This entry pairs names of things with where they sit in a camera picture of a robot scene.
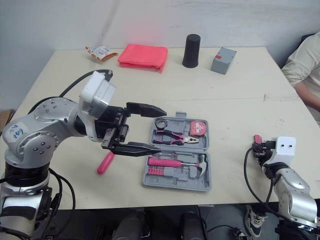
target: handwritten label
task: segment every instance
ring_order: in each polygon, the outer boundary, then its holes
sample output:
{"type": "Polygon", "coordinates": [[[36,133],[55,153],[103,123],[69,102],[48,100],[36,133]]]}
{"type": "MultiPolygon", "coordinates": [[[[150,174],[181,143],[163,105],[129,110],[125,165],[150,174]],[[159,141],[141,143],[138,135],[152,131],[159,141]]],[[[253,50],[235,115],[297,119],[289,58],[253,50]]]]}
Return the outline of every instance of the handwritten label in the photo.
{"type": "Polygon", "coordinates": [[[6,140],[9,143],[16,143],[23,135],[28,133],[28,128],[21,121],[9,127],[5,133],[6,140]]]}

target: white wall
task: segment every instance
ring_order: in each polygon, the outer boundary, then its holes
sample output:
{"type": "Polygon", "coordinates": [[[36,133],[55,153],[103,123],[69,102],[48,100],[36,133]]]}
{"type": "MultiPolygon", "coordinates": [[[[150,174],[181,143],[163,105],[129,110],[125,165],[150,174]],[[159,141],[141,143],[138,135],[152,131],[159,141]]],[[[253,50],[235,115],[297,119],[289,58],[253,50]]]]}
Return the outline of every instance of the white wall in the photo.
{"type": "Polygon", "coordinates": [[[197,33],[202,47],[266,46],[283,65],[319,30],[319,0],[0,0],[0,110],[19,106],[55,49],[183,47],[197,33]]]}

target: beige sleeve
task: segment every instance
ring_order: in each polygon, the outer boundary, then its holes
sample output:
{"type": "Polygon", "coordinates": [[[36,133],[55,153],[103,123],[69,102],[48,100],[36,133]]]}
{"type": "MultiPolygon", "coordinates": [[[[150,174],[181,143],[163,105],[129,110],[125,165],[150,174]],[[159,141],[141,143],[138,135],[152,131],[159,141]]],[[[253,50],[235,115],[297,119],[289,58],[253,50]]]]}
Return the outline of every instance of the beige sleeve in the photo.
{"type": "Polygon", "coordinates": [[[305,39],[288,58],[282,72],[292,86],[305,80],[320,64],[320,32],[305,39]]]}

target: hammer head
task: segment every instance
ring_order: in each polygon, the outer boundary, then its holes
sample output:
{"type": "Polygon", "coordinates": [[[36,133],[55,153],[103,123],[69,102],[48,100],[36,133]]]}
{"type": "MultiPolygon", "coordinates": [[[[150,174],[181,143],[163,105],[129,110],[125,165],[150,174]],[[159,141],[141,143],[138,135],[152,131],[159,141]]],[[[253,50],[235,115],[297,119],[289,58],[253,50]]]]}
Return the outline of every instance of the hammer head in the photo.
{"type": "Polygon", "coordinates": [[[199,177],[201,177],[207,170],[207,162],[206,162],[206,155],[205,154],[200,154],[199,155],[199,164],[198,168],[201,168],[201,173],[199,177]]]}

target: black cup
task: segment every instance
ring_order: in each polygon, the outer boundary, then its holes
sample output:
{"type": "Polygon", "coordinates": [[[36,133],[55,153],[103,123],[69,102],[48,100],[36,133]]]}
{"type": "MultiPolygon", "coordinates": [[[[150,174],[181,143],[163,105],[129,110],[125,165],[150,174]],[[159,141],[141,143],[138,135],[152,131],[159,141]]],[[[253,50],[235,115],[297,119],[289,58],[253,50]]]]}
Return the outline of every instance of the black cup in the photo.
{"type": "Polygon", "coordinates": [[[190,34],[186,37],[182,60],[182,65],[186,68],[192,69],[198,66],[200,39],[197,34],[190,34]]]}

